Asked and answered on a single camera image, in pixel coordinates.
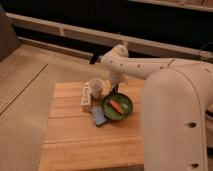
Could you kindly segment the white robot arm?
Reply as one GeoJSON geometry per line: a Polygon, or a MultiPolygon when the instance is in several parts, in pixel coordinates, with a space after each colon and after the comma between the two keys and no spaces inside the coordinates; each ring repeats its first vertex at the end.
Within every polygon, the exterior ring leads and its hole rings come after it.
{"type": "Polygon", "coordinates": [[[109,79],[144,81],[141,122],[145,171],[208,171],[206,112],[213,112],[213,64],[131,58],[119,44],[100,58],[109,79]]]}

